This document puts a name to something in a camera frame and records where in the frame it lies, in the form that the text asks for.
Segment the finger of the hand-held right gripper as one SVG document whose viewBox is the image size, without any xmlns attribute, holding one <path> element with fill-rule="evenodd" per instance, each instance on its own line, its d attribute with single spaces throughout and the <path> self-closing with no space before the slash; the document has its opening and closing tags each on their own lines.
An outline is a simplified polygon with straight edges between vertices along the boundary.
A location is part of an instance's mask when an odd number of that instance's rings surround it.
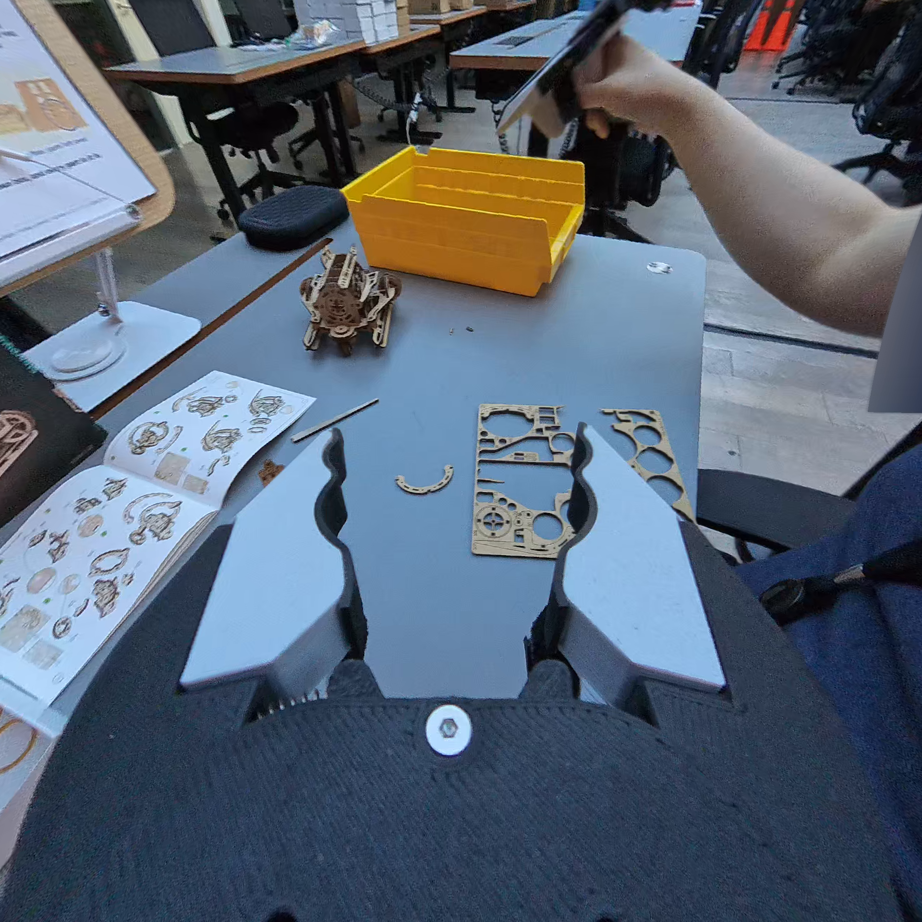
<svg viewBox="0 0 922 922">
<path fill-rule="evenodd" d="M 582 113 L 573 70 L 584 57 L 584 40 L 570 39 L 506 102 L 498 133 L 505 133 L 518 121 L 528 118 L 543 134 L 563 134 L 567 125 Z"/>
</svg>

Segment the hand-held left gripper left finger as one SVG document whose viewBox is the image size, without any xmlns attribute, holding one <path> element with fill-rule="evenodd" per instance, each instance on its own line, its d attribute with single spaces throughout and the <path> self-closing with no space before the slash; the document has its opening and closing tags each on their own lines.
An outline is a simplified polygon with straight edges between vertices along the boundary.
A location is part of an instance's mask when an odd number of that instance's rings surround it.
<svg viewBox="0 0 922 922">
<path fill-rule="evenodd" d="M 257 679 L 286 702 L 313 692 L 368 626 L 340 531 L 348 519 L 344 439 L 306 447 L 237 515 L 180 683 L 200 691 Z"/>
</svg>

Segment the curved wooden arc part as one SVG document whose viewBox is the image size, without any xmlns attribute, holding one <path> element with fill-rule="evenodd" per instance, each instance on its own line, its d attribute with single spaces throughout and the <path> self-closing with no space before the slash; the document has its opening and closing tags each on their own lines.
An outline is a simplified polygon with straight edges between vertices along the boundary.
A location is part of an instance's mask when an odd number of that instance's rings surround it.
<svg viewBox="0 0 922 922">
<path fill-rule="evenodd" d="M 445 465 L 442 477 L 432 484 L 425 486 L 415 486 L 409 484 L 403 475 L 398 475 L 395 478 L 395 483 L 398 489 L 402 490 L 404 493 L 414 496 L 425 496 L 444 490 L 444 488 L 447 487 L 454 478 L 454 473 L 455 468 L 453 465 Z"/>
</svg>

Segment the person's right forearm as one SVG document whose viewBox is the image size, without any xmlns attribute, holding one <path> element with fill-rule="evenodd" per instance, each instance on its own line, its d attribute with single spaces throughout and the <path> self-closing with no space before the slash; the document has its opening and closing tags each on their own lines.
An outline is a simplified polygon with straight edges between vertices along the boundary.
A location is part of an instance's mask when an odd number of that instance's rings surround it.
<svg viewBox="0 0 922 922">
<path fill-rule="evenodd" d="M 722 245 L 785 306 L 880 338 L 920 206 L 890 206 L 667 66 L 660 128 Z"/>
</svg>

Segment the large wooden parts sheet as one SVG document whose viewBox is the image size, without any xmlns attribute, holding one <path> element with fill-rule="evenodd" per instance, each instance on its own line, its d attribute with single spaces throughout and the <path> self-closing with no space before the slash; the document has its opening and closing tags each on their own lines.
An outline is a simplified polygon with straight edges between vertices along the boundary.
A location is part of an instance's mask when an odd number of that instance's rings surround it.
<svg viewBox="0 0 922 922">
<path fill-rule="evenodd" d="M 490 467 L 506 465 L 570 469 L 575 436 L 562 429 L 562 406 L 482 403 L 478 407 L 471 551 L 479 556 L 556 559 L 571 538 L 566 506 L 558 492 L 548 509 L 510 496 Z"/>
</svg>

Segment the assembled wooden model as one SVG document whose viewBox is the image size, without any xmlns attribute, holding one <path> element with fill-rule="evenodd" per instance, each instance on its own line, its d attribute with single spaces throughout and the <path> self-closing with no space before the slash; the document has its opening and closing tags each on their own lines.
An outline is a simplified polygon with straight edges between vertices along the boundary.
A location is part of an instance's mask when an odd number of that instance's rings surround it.
<svg viewBox="0 0 922 922">
<path fill-rule="evenodd" d="M 328 246 L 320 252 L 323 272 L 304 280 L 301 300 L 310 314 L 303 337 L 309 352 L 323 339 L 338 344 L 349 356 L 361 333 L 372 338 L 378 349 L 387 346 L 394 304 L 402 291 L 398 276 L 383 270 L 369 270 L 358 261 L 352 246 L 347 253 L 334 253 Z"/>
</svg>

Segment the dark model kit box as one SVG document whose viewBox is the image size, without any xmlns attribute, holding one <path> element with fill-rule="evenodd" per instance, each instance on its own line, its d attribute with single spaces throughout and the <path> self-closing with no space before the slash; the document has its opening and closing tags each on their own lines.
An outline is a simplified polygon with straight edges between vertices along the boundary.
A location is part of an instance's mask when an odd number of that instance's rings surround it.
<svg viewBox="0 0 922 922">
<path fill-rule="evenodd" d="M 1 524 L 65 478 L 107 432 L 2 338 Z"/>
</svg>

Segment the grey office desk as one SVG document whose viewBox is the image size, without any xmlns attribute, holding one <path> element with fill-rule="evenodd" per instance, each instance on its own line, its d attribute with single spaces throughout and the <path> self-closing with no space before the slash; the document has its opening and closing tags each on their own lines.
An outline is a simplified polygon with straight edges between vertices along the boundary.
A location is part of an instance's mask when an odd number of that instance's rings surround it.
<svg viewBox="0 0 922 922">
<path fill-rule="evenodd" d="M 224 109 L 250 116 L 274 103 L 308 101 L 329 179 L 336 188 L 347 185 L 356 172 L 339 84 L 360 73 L 359 53 L 364 49 L 362 40 L 327 43 L 312 50 L 284 45 L 249 50 L 209 47 L 117 65 L 103 73 L 112 82 L 130 82 L 178 100 L 186 126 L 203 149 L 221 191 L 218 216 L 228 223 L 237 221 L 246 202 L 222 149 L 218 121 L 209 116 Z"/>
<path fill-rule="evenodd" d="M 667 61 L 682 63 L 701 13 L 701 2 L 678 2 L 649 13 L 635 9 L 624 18 L 621 28 L 625 35 Z M 567 44 L 587 17 L 586 11 L 574 11 L 530 22 L 452 52 L 450 64 L 463 70 L 534 72 Z"/>
</svg>

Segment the yellow plastic bin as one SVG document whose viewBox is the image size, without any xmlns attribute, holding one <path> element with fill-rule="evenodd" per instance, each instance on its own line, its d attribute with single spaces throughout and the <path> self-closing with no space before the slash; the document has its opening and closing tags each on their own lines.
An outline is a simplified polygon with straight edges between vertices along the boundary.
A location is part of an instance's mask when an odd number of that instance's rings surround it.
<svg viewBox="0 0 922 922">
<path fill-rule="evenodd" d="M 582 224 L 584 167 L 407 146 L 342 193 L 373 267 L 534 297 Z"/>
</svg>

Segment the thin wooden stick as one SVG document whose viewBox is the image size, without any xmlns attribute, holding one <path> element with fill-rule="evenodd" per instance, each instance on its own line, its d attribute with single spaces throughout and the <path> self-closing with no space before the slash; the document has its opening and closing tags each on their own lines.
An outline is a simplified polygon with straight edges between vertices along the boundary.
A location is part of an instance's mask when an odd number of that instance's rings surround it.
<svg viewBox="0 0 922 922">
<path fill-rule="evenodd" d="M 335 417 L 333 417 L 333 418 L 331 418 L 331 419 L 329 419 L 329 420 L 326 420 L 326 421 L 317 423 L 315 426 L 312 426 L 312 427 L 310 427 L 310 428 L 308 428 L 308 429 L 305 429 L 305 430 L 303 430 L 303 431 L 301 431 L 301 432 L 297 432 L 297 433 L 293 434 L 293 435 L 291 436 L 291 442 L 292 442 L 293 444 L 298 444 L 298 443 L 303 442 L 303 441 L 305 441 L 305 440 L 312 439 L 312 438 L 314 438 L 316 435 L 320 434 L 321 432 L 325 432 L 325 431 L 327 431 L 327 430 L 330 430 L 330 429 L 336 427 L 340 422 L 343 422 L 343 421 L 345 421 L 345 420 L 348 420 L 348 419 L 350 419 L 351 417 L 356 416 L 356 415 L 358 415 L 359 413 L 362 413 L 364 410 L 369 409 L 369 408 L 375 406 L 375 405 L 378 404 L 378 403 L 379 403 L 379 398 L 374 398 L 374 399 L 368 400 L 368 401 L 362 403 L 361 405 L 359 405 L 359 406 L 357 406 L 357 407 L 355 407 L 355 408 L 349 409 L 349 410 L 347 410 L 347 411 L 344 411 L 344 412 L 338 414 L 337 416 L 335 416 Z"/>
</svg>

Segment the illustrated instruction booklet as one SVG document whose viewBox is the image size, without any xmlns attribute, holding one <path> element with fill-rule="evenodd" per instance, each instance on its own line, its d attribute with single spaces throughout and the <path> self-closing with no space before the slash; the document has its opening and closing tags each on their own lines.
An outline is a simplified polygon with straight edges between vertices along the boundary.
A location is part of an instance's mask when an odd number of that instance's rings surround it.
<svg viewBox="0 0 922 922">
<path fill-rule="evenodd" d="M 1 672 L 51 705 L 315 398 L 213 371 L 140 414 L 1 554 Z"/>
</svg>

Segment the stack of white boxes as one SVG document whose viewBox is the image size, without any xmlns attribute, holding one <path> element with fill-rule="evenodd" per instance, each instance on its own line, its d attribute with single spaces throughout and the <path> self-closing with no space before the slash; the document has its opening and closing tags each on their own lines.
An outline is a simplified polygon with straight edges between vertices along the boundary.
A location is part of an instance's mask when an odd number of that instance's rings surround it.
<svg viewBox="0 0 922 922">
<path fill-rule="evenodd" d="M 337 39 L 371 45 L 399 37 L 395 1 L 293 1 L 300 26 L 330 23 Z"/>
</svg>

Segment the white board stand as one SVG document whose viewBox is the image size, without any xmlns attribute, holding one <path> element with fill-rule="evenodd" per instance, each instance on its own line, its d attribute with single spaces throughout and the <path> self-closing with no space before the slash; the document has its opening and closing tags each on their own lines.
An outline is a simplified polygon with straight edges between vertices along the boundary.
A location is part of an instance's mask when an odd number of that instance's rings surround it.
<svg viewBox="0 0 922 922">
<path fill-rule="evenodd" d="M 95 253 L 93 262 L 96 311 L 21 355 L 46 378 L 70 384 L 119 374 L 131 382 L 201 330 L 195 318 L 121 301 L 111 248 Z"/>
</svg>

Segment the wooden display board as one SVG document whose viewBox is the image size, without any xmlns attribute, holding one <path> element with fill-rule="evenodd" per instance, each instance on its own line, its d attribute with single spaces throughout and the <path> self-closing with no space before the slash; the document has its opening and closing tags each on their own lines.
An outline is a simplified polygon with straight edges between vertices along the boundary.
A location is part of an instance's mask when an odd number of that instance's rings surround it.
<svg viewBox="0 0 922 922">
<path fill-rule="evenodd" d="M 52 4 L 45 1 L 13 1 L 11 6 L 28 23 L 29 29 L 75 86 L 81 98 L 105 124 L 126 154 L 132 157 L 136 167 L 144 172 L 155 190 L 137 201 L 137 216 L 132 226 L 115 230 L 106 238 L 91 241 L 72 253 L 61 255 L 46 265 L 35 267 L 29 273 L 22 273 L 4 282 L 1 289 L 4 296 L 75 265 L 77 261 L 89 258 L 105 247 L 119 245 L 155 227 L 172 213 L 176 200 L 174 185 L 161 155 L 121 104 L 121 99 L 109 81 L 75 40 Z"/>
</svg>

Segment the printed instruction sheet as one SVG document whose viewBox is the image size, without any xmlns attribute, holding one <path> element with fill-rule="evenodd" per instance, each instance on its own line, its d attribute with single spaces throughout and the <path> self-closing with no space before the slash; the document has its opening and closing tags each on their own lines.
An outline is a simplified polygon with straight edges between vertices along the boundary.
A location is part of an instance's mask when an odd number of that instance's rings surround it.
<svg viewBox="0 0 922 922">
<path fill-rule="evenodd" d="M 1 12 L 2 283 L 132 227 L 156 187 L 14 2 Z"/>
</svg>

